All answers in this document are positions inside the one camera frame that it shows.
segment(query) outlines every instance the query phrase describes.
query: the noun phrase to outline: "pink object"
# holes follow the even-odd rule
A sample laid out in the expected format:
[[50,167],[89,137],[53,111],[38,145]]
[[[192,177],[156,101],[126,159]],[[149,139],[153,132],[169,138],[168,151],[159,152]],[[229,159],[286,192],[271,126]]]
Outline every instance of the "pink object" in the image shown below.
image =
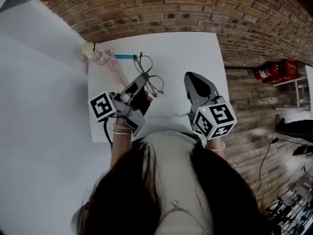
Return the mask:
[[122,84],[125,88],[129,85],[121,65],[114,56],[114,53],[109,49],[104,51],[98,44],[95,44],[93,58],[98,65],[107,65],[117,84]]

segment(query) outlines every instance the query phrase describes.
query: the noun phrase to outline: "blue pen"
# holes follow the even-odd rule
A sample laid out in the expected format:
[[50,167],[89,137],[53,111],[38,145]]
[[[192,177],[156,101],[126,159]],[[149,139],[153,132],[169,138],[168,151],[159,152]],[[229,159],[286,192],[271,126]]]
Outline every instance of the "blue pen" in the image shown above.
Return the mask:
[[133,59],[133,55],[115,55],[117,59]]

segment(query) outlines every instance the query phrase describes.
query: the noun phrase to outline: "wooden floor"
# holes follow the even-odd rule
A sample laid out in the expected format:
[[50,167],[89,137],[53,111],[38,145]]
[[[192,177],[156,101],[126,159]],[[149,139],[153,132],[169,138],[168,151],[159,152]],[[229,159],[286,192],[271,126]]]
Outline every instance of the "wooden floor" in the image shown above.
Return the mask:
[[[309,111],[292,110],[278,112],[275,106],[293,104],[295,92],[291,84],[272,87],[263,84],[247,70],[226,70],[229,100],[238,119],[231,133],[223,138],[225,155],[229,163],[243,176],[255,192],[259,187],[259,171],[269,143],[280,139],[307,143],[302,139],[290,138],[275,132],[276,114],[289,121],[309,119]],[[286,193],[304,175],[302,169],[306,156],[292,156],[298,147],[285,141],[272,144],[261,171],[262,185],[256,198],[260,208],[269,206],[278,196]],[[306,168],[312,164],[311,157]]]

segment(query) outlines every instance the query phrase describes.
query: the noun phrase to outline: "tabletop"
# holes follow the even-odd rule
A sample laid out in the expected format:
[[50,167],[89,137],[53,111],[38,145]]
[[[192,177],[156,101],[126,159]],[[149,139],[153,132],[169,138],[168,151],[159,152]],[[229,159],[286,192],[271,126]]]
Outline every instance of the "tabletop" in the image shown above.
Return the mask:
[[[188,71],[198,73],[214,83],[220,95],[229,102],[226,75],[223,59],[215,33],[205,32],[174,32],[133,36],[100,43],[104,50],[111,49],[119,55],[149,56],[153,67],[149,75],[158,75],[164,81],[164,94],[158,94],[148,109],[146,123],[135,139],[150,133],[163,130],[175,130],[191,133],[187,116],[191,103],[187,99],[184,76]],[[133,81],[139,72],[132,59],[118,59],[129,80]],[[142,59],[146,71],[151,65],[148,59]],[[160,81],[151,78],[158,88]],[[103,91],[120,93],[124,88],[116,84],[106,65],[89,63],[88,91],[89,99]],[[90,127],[93,142],[107,142],[103,131],[103,123],[98,123],[89,109]],[[108,122],[108,132],[112,135],[114,119]]]

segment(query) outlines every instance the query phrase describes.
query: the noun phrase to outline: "black cable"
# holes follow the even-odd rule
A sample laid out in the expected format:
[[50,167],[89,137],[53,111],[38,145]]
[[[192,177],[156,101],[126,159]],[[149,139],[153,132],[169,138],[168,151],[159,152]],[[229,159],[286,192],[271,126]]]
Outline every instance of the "black cable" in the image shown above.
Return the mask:
[[265,156],[264,156],[264,158],[263,158],[263,160],[262,160],[261,166],[260,166],[260,173],[259,173],[260,185],[259,185],[258,190],[255,192],[255,195],[258,193],[258,191],[259,191],[260,188],[261,188],[261,184],[262,184],[262,180],[261,180],[262,165],[263,165],[263,163],[264,163],[264,160],[265,160],[266,156],[268,155],[268,151],[266,152],[266,154],[265,154]]
[[[279,139],[279,141],[286,141],[286,142],[289,142],[289,143],[297,143],[297,142],[291,142],[291,141],[284,140],[284,139]],[[309,146],[308,144],[304,144],[304,143],[297,143],[297,144]]]
[[[285,142],[290,142],[290,143],[296,143],[296,144],[301,144],[301,145],[309,146],[308,144],[303,144],[303,143],[292,142],[292,141],[288,141],[288,140],[283,140],[283,139],[275,138],[275,139],[273,139],[272,142],[270,142],[270,144],[268,145],[268,151],[269,151],[270,145],[271,145],[272,143],[276,143],[276,142],[278,142],[278,141],[285,141]],[[258,191],[259,191],[260,188],[261,188],[261,184],[262,184],[262,180],[261,180],[262,165],[263,165],[263,163],[264,163],[264,160],[265,160],[266,156],[268,155],[268,151],[266,152],[266,154],[265,154],[265,156],[264,156],[264,158],[263,158],[263,160],[262,160],[261,166],[260,166],[260,173],[259,173],[260,185],[259,185],[258,190],[255,192],[255,195],[258,193]],[[307,155],[307,154],[306,154],[307,158],[305,159],[304,165],[303,165],[303,169],[304,169],[304,172],[305,172],[305,173],[306,173],[306,170],[305,170],[305,162],[307,161],[308,157],[311,156],[311,155],[313,155],[313,153],[310,154],[310,155]]]
[[104,133],[106,134],[106,137],[107,137],[107,139],[108,139],[110,145],[112,146],[113,143],[112,143],[112,141],[111,141],[111,139],[110,139],[110,137],[109,137],[108,130],[107,130],[107,123],[108,123],[108,120],[109,120],[108,117],[105,117],[105,118],[104,118],[103,130],[104,130]]

